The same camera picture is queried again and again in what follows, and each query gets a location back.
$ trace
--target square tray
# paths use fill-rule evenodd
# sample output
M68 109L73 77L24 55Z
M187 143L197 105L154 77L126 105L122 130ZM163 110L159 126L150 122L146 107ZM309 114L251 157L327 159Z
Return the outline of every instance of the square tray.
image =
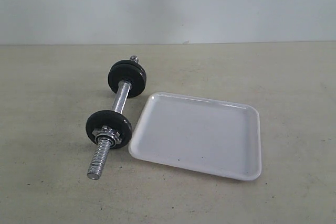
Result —
M249 105L159 92L129 144L137 159L239 180L261 173L259 114Z

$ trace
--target white backdrop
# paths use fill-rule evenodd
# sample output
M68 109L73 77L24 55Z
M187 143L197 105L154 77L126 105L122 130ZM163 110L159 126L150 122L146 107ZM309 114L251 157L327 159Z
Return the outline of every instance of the white backdrop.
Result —
M0 0L0 44L336 40L336 0Z

